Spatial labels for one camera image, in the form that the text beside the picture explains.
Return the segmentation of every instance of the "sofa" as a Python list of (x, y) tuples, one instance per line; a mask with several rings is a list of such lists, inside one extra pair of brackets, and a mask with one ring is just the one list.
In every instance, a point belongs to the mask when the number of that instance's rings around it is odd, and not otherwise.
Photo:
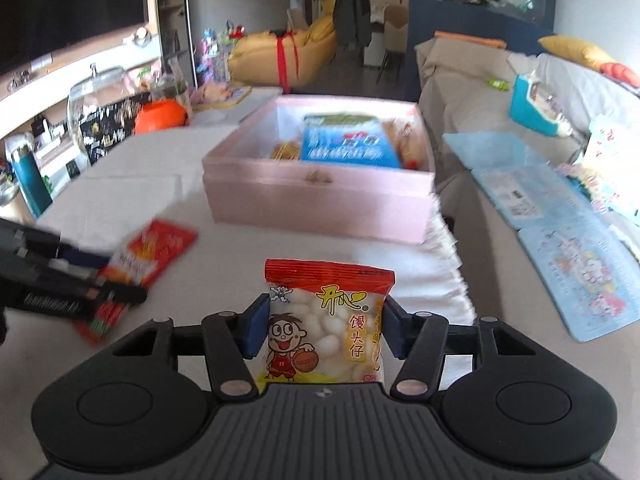
[[(456, 40), (432, 40), (416, 51), (419, 106), (436, 156), (442, 211), (454, 219), (461, 271), (478, 316), (501, 318), (609, 391), (618, 425), (602, 464), (621, 479), (639, 479), (640, 322), (587, 343), (572, 339), (516, 231), (442, 142), (443, 133), (512, 132), (559, 164), (573, 158), (585, 141), (581, 134), (598, 113), (640, 124), (638, 98), (595, 72), (545, 54), (527, 57)], [(576, 137), (545, 137), (519, 126), (508, 115), (511, 92), (487, 85), (489, 78), (512, 82), (515, 72), (532, 70), (558, 90)], [(638, 238), (638, 230), (629, 229)]]

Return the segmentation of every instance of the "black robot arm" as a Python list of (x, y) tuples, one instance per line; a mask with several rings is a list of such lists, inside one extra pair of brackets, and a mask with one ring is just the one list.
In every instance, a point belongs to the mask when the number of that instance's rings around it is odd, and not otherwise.
[[(143, 303), (144, 288), (96, 275), (109, 259), (81, 251), (57, 234), (0, 219), (0, 344), (6, 335), (7, 307), (91, 320), (106, 301)], [(53, 260), (65, 260), (74, 270), (53, 268)]]
[[(244, 360), (258, 355), (269, 313), (263, 294), (197, 326), (155, 319), (57, 380), (31, 414), (51, 462), (38, 478), (370, 478), (350, 469), (358, 459), (382, 468), (376, 478), (400, 467), (409, 480), (614, 479), (597, 463), (616, 425), (610, 395), (498, 319), (454, 326), (387, 298), (383, 335), (404, 360), (388, 394), (375, 383), (259, 393)], [(458, 354), (474, 370), (440, 392), (445, 357)], [(210, 392), (177, 372), (193, 355), (205, 357)], [(322, 469), (305, 476), (305, 464)]]

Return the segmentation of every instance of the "red snack package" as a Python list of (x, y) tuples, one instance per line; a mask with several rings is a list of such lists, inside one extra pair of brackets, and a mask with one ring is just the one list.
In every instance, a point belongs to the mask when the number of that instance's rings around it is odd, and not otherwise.
[(382, 306), (392, 270), (267, 260), (269, 352), (258, 386), (272, 381), (382, 381)]
[[(155, 219), (126, 247), (118, 250), (98, 275), (114, 282), (149, 288), (197, 237), (196, 231)], [(99, 343), (127, 309), (125, 304), (103, 303), (91, 322), (75, 321), (74, 326), (85, 339)]]

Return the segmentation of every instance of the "blue water bottle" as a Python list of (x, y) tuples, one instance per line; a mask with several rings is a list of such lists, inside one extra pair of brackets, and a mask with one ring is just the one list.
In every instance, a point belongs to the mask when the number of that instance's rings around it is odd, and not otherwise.
[(52, 201), (47, 186), (40, 176), (31, 147), (23, 144), (12, 149), (9, 159), (31, 213), (35, 218), (39, 218)]

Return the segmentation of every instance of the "chair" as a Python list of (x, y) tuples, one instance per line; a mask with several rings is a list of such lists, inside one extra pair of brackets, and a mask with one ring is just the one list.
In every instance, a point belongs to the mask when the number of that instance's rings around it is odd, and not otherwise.
[(380, 65), (378, 79), (376, 84), (380, 82), (382, 72), (392, 56), (398, 58), (398, 70), (396, 71), (396, 80), (400, 76), (400, 67), (404, 54), (406, 53), (406, 35), (409, 23), (409, 9), (402, 5), (389, 5), (385, 9), (385, 57)]
[(300, 9), (287, 9), (287, 25), (289, 30), (309, 30), (309, 24)]

